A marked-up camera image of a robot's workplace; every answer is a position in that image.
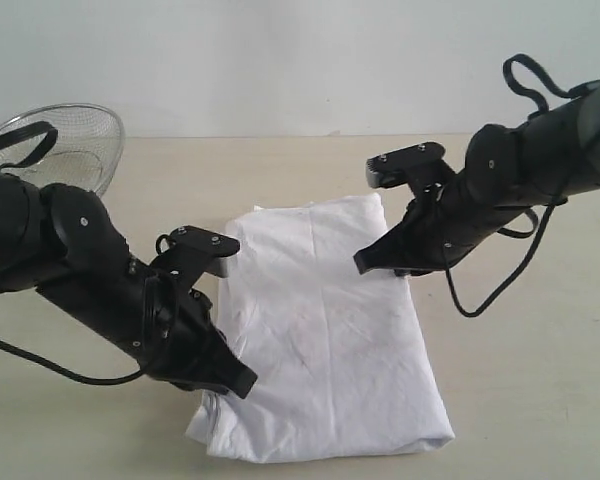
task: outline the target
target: metal colander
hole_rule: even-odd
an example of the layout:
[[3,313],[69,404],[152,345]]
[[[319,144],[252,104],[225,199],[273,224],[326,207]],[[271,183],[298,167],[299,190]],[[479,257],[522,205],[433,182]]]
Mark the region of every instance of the metal colander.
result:
[[[51,151],[35,165],[22,169],[5,168],[38,187],[66,183],[94,191],[106,191],[124,147],[122,120],[99,105],[72,103],[50,105],[23,113],[0,125],[0,134],[37,121],[47,121],[58,130]],[[41,137],[0,151],[0,165],[18,163],[39,143]]]

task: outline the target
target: white wall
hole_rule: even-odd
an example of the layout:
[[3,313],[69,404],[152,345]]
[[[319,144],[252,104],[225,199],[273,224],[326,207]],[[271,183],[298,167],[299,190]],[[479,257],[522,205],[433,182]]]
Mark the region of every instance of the white wall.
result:
[[524,51],[600,78],[600,0],[0,0],[0,122],[88,101],[129,135],[473,131]]

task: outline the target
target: white towel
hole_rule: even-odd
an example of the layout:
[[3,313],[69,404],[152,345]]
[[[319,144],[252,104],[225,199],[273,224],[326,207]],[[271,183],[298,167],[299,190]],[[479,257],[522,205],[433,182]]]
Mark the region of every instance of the white towel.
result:
[[265,209],[227,226],[240,253],[218,327],[258,375],[246,400],[205,392],[187,435],[258,463],[391,455],[454,438],[404,278],[359,275],[387,229],[377,194]]

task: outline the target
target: beige table surface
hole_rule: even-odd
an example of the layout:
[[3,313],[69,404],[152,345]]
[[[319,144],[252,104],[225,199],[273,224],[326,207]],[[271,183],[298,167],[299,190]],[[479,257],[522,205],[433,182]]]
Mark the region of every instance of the beige table surface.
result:
[[[104,202],[150,260],[162,232],[222,228],[254,204],[368,193],[366,158],[430,137],[130,140]],[[462,164],[467,136],[438,136]],[[383,192],[388,221],[410,194]],[[474,306],[526,242],[494,238],[456,269]],[[212,297],[216,281],[199,285]],[[207,458],[184,430],[198,395],[141,379],[77,385],[0,352],[0,479],[600,479],[600,192],[558,209],[537,259],[483,317],[442,275],[412,290],[457,440],[435,453],[258,466]],[[132,361],[31,292],[0,296],[0,337],[91,375]]]

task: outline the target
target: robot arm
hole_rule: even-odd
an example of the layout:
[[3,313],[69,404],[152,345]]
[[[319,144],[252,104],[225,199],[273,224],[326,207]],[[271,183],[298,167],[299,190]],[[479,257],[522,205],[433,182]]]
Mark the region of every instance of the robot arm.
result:
[[147,265],[129,252],[94,193],[64,184],[38,189],[0,173],[0,293],[35,288],[133,357],[141,374],[246,397],[257,377],[211,323],[209,299],[192,289],[205,271],[222,275],[221,260],[239,243],[195,227],[160,240],[169,248]]
[[[534,71],[550,91],[571,101],[549,111],[542,95],[513,78],[515,61]],[[407,183],[415,198],[398,225],[355,255],[360,273],[382,268],[400,275],[448,274],[493,233],[530,236],[533,232],[504,227],[527,214],[535,230],[538,222],[531,207],[548,206],[539,242],[557,205],[571,195],[600,189],[600,81],[563,92],[525,55],[509,59],[504,73],[512,90],[536,101],[538,111],[517,128],[483,127],[469,143],[462,171],[453,172],[443,160],[444,148],[435,143],[367,162],[372,187]]]

